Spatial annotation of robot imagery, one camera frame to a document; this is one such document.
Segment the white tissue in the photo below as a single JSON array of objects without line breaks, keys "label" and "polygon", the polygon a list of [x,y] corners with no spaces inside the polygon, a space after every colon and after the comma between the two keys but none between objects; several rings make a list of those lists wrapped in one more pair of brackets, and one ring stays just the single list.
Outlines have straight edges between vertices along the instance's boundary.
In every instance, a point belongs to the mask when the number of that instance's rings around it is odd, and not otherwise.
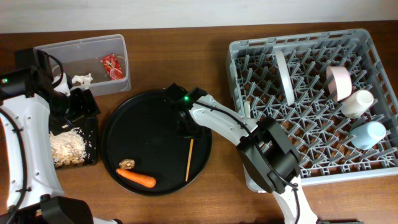
[{"label": "white tissue", "polygon": [[83,90],[87,90],[89,89],[92,81],[93,77],[90,73],[87,75],[75,75],[72,78],[73,88],[81,88]]}]

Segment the wooden chopstick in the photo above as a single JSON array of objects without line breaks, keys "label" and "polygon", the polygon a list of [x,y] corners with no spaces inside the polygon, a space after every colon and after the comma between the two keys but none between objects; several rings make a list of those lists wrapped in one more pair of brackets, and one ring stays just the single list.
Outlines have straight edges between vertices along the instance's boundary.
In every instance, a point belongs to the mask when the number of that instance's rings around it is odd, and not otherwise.
[{"label": "wooden chopstick", "polygon": [[185,174],[185,182],[188,182],[188,177],[189,177],[189,172],[190,172],[190,164],[191,164],[191,161],[192,161],[193,145],[194,145],[194,139],[191,139],[190,140],[189,152],[188,152],[188,159],[187,159],[187,169],[186,169],[186,174]]}]

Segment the red snack wrapper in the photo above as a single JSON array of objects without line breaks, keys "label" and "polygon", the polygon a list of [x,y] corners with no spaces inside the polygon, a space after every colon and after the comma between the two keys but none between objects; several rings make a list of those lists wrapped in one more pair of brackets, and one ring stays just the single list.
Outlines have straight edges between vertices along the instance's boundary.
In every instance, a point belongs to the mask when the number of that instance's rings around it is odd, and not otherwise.
[{"label": "red snack wrapper", "polygon": [[115,54],[109,54],[105,56],[101,60],[101,63],[103,64],[106,73],[112,80],[120,80],[124,78],[123,70]]}]

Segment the white plastic fork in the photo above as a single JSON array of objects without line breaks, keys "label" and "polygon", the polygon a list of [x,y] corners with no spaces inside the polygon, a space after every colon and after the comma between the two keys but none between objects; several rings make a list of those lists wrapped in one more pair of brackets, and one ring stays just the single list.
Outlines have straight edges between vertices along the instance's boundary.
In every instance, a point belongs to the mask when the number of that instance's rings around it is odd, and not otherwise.
[{"label": "white plastic fork", "polygon": [[244,114],[245,114],[245,116],[250,118],[251,117],[251,104],[250,104],[250,101],[246,100],[243,103],[243,106],[244,106]]}]

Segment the brown walnut piece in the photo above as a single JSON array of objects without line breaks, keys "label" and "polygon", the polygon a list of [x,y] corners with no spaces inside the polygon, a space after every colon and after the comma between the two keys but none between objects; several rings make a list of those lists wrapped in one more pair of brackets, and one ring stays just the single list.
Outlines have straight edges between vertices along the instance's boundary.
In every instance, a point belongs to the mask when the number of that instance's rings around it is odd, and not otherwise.
[{"label": "brown walnut piece", "polygon": [[124,170],[133,169],[135,166],[135,160],[133,159],[124,159],[119,163],[119,168]]}]

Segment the orange carrot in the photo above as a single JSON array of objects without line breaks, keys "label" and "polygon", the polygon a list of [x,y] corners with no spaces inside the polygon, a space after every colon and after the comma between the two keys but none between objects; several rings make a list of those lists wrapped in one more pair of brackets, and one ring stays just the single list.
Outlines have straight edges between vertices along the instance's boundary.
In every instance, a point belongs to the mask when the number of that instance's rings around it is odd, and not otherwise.
[{"label": "orange carrot", "polygon": [[116,173],[147,188],[153,188],[156,185],[156,179],[148,175],[137,174],[126,169],[116,169]]}]

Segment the grey plate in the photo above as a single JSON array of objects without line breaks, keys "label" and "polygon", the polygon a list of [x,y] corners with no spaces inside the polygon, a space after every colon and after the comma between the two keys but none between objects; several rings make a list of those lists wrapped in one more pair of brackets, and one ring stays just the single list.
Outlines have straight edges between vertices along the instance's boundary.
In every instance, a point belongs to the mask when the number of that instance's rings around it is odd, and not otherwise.
[{"label": "grey plate", "polygon": [[282,81],[282,86],[284,88],[287,105],[290,106],[295,102],[294,90],[290,79],[289,69],[287,67],[284,54],[281,50],[275,50],[275,59],[277,61],[277,66],[279,68],[280,79]]}]

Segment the white cup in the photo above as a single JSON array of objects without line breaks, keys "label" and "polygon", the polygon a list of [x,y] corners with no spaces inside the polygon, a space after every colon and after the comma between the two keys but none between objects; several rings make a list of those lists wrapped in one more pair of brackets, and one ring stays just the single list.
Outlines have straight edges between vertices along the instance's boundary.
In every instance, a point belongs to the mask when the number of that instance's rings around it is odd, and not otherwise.
[{"label": "white cup", "polygon": [[350,119],[358,119],[374,103],[374,96],[368,90],[358,90],[343,101],[341,112]]}]

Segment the blue plastic cup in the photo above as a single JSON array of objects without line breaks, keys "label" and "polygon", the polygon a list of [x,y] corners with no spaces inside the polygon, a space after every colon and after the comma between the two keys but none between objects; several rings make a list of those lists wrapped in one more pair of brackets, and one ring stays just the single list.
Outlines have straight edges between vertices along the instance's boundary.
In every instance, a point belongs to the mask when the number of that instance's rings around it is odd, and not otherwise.
[{"label": "blue plastic cup", "polygon": [[368,150],[382,140],[386,133],[387,130],[382,123],[371,121],[354,128],[350,132],[351,135],[355,136],[351,142],[358,149]]}]

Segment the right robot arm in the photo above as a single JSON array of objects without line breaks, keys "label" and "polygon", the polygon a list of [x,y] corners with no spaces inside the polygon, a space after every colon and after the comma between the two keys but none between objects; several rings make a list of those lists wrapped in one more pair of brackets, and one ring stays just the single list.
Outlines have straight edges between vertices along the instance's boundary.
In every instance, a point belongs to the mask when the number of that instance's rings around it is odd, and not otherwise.
[{"label": "right robot arm", "polygon": [[274,118],[248,118],[200,88],[188,92],[173,83],[164,96],[174,111],[179,135],[199,137],[208,128],[236,146],[250,178],[277,200],[285,223],[318,223],[302,189],[301,156]]}]

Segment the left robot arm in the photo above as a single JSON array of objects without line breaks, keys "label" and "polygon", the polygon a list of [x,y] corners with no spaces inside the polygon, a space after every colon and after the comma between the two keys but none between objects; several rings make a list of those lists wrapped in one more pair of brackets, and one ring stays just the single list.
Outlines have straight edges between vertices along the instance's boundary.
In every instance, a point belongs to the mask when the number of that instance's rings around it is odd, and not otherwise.
[{"label": "left robot arm", "polygon": [[56,80],[53,56],[36,49],[15,53],[16,70],[1,75],[1,122],[9,164],[8,212],[1,223],[102,223],[88,204],[67,198],[52,160],[49,120],[67,125],[100,113],[89,90]]}]

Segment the grey dishwasher rack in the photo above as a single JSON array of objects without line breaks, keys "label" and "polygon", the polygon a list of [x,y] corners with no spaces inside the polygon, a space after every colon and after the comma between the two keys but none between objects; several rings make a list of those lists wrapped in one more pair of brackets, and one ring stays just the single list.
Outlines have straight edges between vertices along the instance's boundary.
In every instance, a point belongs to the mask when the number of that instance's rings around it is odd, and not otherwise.
[{"label": "grey dishwasher rack", "polygon": [[[275,50],[284,54],[295,102],[288,106]],[[329,66],[346,67],[353,91],[368,90],[372,106],[347,118],[328,91]],[[238,113],[251,104],[251,117],[276,119],[302,156],[303,185],[328,184],[397,174],[397,97],[370,33],[349,29],[238,40],[226,57],[229,89]],[[353,146],[350,132],[371,121],[387,130],[368,150]]]}]

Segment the black rectangular tray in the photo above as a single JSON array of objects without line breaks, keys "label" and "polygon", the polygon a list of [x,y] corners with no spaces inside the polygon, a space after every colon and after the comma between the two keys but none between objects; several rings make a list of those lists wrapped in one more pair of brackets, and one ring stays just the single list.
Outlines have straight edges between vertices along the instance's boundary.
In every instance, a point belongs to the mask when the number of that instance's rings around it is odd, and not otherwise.
[{"label": "black rectangular tray", "polygon": [[89,140],[91,142],[91,146],[87,147],[88,152],[90,153],[85,157],[85,163],[82,166],[92,166],[98,161],[98,119],[91,118],[87,123],[84,123],[82,126],[78,127],[83,131],[83,137],[85,140]]}]

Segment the rice pile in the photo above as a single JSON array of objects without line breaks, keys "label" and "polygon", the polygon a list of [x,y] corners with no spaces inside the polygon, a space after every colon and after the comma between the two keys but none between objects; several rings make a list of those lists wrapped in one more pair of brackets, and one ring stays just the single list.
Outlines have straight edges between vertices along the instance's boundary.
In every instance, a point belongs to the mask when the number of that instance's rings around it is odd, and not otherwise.
[{"label": "rice pile", "polygon": [[85,157],[90,154],[87,147],[91,146],[91,142],[84,139],[80,128],[73,128],[58,135],[50,132],[49,138],[53,163],[55,158],[67,156],[82,157],[85,160]]}]

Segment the clear plastic bin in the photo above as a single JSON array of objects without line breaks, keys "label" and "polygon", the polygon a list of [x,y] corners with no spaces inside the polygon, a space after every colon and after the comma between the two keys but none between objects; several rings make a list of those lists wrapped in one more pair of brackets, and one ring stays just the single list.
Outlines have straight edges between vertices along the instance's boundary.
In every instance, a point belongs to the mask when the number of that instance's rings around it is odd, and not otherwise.
[{"label": "clear plastic bin", "polygon": [[[128,53],[121,34],[40,45],[36,46],[36,49],[57,58],[70,78],[91,75],[93,80],[89,84],[76,82],[73,85],[74,89],[89,89],[93,96],[110,95],[131,89]],[[119,80],[111,79],[101,63],[109,54],[116,56],[122,69],[123,77]]]}]

